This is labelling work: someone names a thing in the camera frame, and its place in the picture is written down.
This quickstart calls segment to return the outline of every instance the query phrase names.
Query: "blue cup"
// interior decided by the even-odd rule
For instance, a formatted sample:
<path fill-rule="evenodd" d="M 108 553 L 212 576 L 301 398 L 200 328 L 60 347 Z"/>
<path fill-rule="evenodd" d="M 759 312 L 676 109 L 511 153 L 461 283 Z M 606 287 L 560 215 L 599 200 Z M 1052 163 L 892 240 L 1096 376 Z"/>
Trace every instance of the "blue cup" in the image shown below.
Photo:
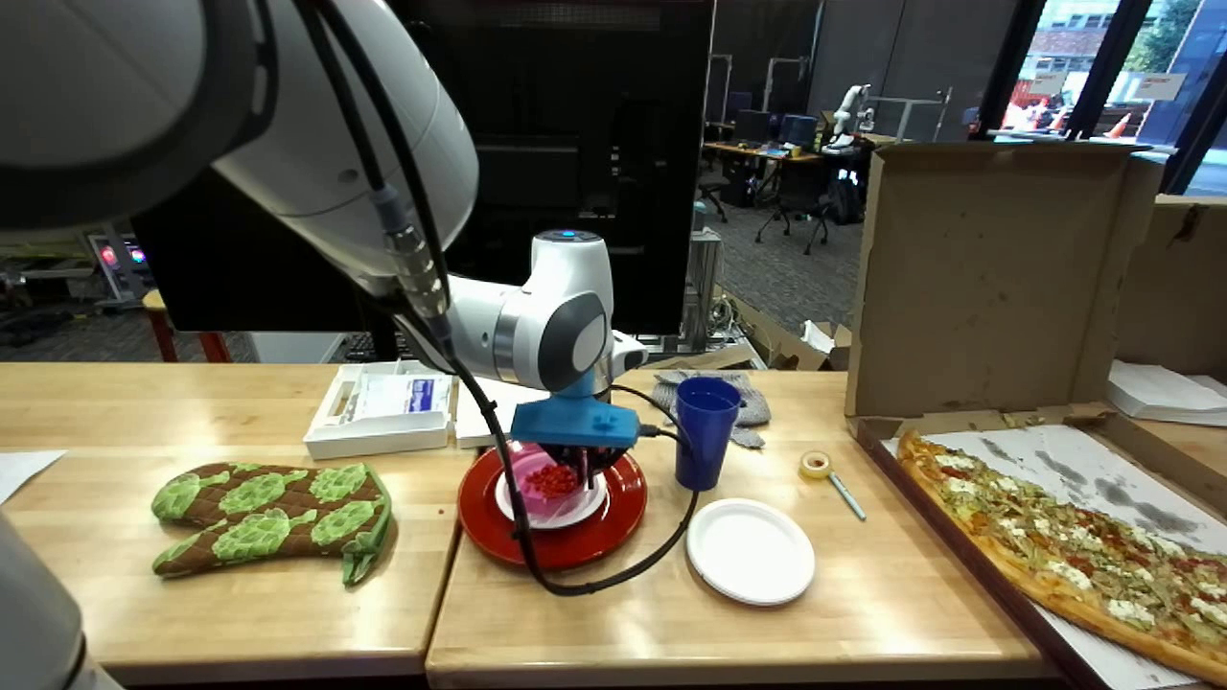
<path fill-rule="evenodd" d="M 726 448 L 739 413 L 739 392 L 730 381 L 690 376 L 678 384 L 678 457 L 676 478 L 708 490 L 722 478 Z"/>

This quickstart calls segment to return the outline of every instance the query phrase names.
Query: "white plate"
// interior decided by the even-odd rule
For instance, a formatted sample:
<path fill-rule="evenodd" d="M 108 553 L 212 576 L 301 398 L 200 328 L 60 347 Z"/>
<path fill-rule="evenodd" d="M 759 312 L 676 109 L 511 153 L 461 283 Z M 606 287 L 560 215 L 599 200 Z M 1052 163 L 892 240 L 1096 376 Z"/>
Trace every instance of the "white plate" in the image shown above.
<path fill-rule="evenodd" d="M 557 519 L 530 519 L 530 528 L 569 528 L 569 524 L 580 524 L 580 522 L 588 522 L 593 509 L 606 508 L 606 494 L 611 494 L 611 485 L 606 485 L 606 472 L 599 472 L 599 477 L 592 478 L 592 489 L 583 485 L 583 500 L 576 504 L 576 509 L 557 516 Z M 501 516 L 507 522 L 514 522 L 514 519 L 511 519 L 507 477 L 496 478 L 496 508 L 498 508 L 498 516 Z"/>
<path fill-rule="evenodd" d="M 695 572 L 733 602 L 781 605 L 813 585 L 813 546 L 776 508 L 722 500 L 695 516 L 686 535 Z"/>

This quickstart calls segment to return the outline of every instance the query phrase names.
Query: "food on plate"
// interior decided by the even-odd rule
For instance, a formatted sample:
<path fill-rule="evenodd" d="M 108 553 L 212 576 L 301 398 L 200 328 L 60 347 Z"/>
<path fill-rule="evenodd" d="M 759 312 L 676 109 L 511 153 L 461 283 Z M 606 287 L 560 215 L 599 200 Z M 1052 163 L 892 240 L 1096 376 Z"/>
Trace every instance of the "food on plate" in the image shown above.
<path fill-rule="evenodd" d="M 526 444 L 514 463 L 514 490 L 526 504 L 530 522 L 571 516 L 583 504 L 583 478 L 571 463 L 557 463 L 543 448 Z"/>
<path fill-rule="evenodd" d="M 902 470 L 1043 611 L 1227 687 L 1227 555 L 1058 504 L 984 459 L 902 432 Z"/>

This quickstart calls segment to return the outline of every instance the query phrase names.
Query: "gray cylinder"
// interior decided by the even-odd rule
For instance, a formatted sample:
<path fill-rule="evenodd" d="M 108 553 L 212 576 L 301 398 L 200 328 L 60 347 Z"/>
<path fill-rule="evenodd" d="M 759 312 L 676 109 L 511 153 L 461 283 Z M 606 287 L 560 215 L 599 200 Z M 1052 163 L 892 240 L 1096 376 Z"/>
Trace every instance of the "gray cylinder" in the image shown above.
<path fill-rule="evenodd" d="M 722 274 L 722 233 L 700 227 L 690 233 L 690 252 L 686 252 L 681 347 L 690 355 L 707 349 L 713 339 L 716 274 Z"/>

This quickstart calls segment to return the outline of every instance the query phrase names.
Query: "small lid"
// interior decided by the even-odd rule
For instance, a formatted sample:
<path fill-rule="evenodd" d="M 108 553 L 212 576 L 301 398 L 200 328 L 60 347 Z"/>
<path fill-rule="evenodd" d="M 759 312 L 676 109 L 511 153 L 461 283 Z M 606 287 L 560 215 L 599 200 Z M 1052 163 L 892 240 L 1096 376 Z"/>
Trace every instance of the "small lid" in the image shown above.
<path fill-rule="evenodd" d="M 877 148 L 848 413 L 1102 404 L 1159 173 L 1126 148 Z"/>

